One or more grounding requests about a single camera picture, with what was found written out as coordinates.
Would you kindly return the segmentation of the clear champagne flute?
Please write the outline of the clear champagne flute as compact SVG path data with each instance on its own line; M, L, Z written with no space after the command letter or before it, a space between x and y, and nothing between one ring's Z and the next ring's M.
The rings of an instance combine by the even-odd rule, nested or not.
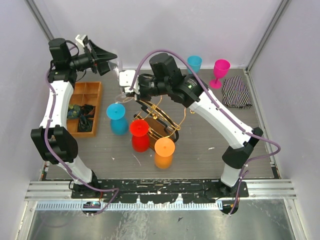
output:
M117 86L119 88L119 94L114 98L117 104L128 103L133 100L132 97L127 96L124 92L123 87L120 86L120 73L123 71L123 63L119 58L115 58L108 62L108 66L110 68L110 72L115 76Z

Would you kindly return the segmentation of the blue wine glass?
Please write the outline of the blue wine glass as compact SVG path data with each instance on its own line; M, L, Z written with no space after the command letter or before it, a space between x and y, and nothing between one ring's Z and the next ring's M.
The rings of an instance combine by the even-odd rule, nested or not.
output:
M196 74L201 69L202 61L202 58L198 55L191 55L187 58L187 63Z
M106 115L110 119L111 131L118 136L128 132L129 125L125 117L126 109L121 103L112 103L107 107Z

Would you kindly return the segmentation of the pink wine glass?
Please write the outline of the pink wine glass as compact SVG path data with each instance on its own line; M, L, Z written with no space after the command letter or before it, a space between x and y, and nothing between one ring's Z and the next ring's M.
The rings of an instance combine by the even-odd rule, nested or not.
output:
M213 75L215 79L212 79L209 82L209 85L213 89L219 89L222 86L222 83L220 82L220 79L224 78L229 69L231 67L231 64L226 59L218 59L213 67Z

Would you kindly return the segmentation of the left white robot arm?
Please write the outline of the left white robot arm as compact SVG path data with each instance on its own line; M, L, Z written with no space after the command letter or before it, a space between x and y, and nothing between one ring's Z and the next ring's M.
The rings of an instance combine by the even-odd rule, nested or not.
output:
M67 130L68 105L75 89L78 72L91 69L100 76L110 71L109 61L115 53L92 42L87 35L77 35L76 43L64 38L49 41L52 56L45 82L49 97L44 117L30 137L44 161L62 168L73 180L73 189L88 198L95 198L103 190L96 174L78 155L78 143Z

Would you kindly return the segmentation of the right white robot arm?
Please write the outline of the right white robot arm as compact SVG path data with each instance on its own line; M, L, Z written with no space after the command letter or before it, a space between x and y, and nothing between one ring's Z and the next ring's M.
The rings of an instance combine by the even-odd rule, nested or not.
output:
M182 74L168 53L152 56L149 65L152 74L139 74L137 70L120 71L117 78L121 92L136 101L167 95L213 126L229 144L222 155L224 168L219 179L219 191L223 196L231 197L240 186L243 167L263 131L244 124L234 116L198 76Z

